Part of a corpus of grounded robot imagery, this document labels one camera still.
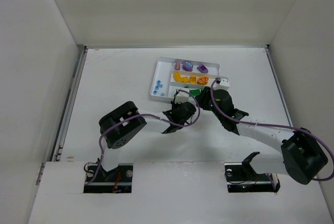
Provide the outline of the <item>yellow long lego brick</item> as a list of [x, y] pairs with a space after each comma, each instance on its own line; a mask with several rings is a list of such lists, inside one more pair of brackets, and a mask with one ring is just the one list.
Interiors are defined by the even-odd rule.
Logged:
[[181, 82], [181, 83], [183, 82], [183, 77], [178, 72], [174, 73], [173, 77], [176, 82]]

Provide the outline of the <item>green lego brick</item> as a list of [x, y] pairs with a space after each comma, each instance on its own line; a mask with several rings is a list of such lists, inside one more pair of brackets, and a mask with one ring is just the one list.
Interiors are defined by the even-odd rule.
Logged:
[[195, 97], [195, 96], [200, 95], [202, 93], [202, 90], [201, 89], [194, 89], [194, 90], [190, 90], [189, 93]]

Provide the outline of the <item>purple round lego piece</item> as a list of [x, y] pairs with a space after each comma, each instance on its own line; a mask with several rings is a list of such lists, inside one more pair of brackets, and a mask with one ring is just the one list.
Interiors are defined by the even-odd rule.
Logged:
[[192, 72], [193, 71], [193, 64], [188, 61], [184, 61], [182, 64], [182, 69], [186, 72]]

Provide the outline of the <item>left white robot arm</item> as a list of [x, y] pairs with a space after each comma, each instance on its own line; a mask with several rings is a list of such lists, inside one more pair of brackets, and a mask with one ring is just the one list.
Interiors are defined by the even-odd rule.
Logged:
[[159, 121], [159, 125], [153, 130], [161, 134], [172, 134], [185, 127], [192, 126], [200, 116], [200, 108], [190, 102], [172, 103], [171, 109], [154, 115], [151, 113], [140, 114], [132, 101], [127, 101], [99, 120], [101, 150], [98, 167], [94, 176], [100, 176], [104, 182], [110, 182], [118, 173], [119, 165], [108, 168], [111, 164], [105, 157], [105, 149], [119, 149], [125, 146], [146, 125], [146, 118]]

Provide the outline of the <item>purple butterfly wing lego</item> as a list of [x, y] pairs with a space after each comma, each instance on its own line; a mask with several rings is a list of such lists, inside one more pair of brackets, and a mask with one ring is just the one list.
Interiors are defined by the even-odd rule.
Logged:
[[179, 62], [179, 61], [176, 61], [176, 62], [175, 62], [174, 69], [175, 69], [175, 70], [180, 70], [180, 68], [181, 68], [180, 62]]

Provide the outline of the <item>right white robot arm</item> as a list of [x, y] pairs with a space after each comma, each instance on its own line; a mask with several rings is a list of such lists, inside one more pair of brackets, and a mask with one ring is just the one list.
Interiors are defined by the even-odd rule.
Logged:
[[306, 185], [328, 163], [318, 140], [308, 130], [254, 120], [247, 112], [234, 107], [226, 90], [206, 87], [196, 100], [203, 110], [216, 116], [225, 130], [254, 139], [276, 151], [272, 156], [255, 151], [244, 159], [244, 164], [253, 173], [285, 174]]

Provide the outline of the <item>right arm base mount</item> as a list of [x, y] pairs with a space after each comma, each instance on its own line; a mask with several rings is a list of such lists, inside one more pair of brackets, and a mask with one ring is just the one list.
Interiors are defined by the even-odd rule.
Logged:
[[281, 185], [277, 175], [257, 173], [251, 162], [260, 152], [253, 152], [242, 162], [224, 164], [224, 177], [229, 193], [278, 193]]

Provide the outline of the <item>yellow orange patterned lego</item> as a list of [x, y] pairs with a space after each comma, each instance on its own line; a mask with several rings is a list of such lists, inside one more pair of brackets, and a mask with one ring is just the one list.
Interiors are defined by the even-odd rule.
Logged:
[[209, 77], [208, 76], [201, 76], [201, 77], [198, 77], [197, 84], [205, 86], [205, 85], [208, 84], [208, 81], [209, 81]]

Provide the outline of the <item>purple rounded lego brick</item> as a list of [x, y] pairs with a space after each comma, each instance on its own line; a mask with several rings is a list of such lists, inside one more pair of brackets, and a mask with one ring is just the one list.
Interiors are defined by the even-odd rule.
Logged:
[[199, 65], [199, 66], [197, 67], [197, 69], [198, 69], [201, 73], [203, 73], [203, 74], [207, 74], [207, 73], [209, 72], [208, 69], [207, 69], [207, 67], [206, 67], [205, 65], [203, 65], [203, 64]]

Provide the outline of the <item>small yellow square lego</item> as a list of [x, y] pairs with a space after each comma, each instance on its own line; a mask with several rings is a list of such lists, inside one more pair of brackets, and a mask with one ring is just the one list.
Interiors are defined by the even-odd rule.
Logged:
[[197, 84], [196, 76], [191, 76], [191, 77], [190, 77], [190, 83], [191, 83], [191, 84]]

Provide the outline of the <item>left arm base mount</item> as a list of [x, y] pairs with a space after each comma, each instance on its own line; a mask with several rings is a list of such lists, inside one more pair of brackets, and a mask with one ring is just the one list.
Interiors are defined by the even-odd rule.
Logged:
[[133, 164], [120, 163], [110, 171], [99, 167], [100, 159], [87, 162], [83, 192], [86, 194], [128, 194], [132, 192]]

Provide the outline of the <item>small yellow lego piece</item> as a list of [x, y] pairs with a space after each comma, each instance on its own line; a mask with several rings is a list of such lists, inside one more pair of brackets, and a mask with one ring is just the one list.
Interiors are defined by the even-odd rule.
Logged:
[[185, 77], [182, 78], [182, 82], [189, 84], [190, 83], [190, 78], [188, 76], [185, 76]]

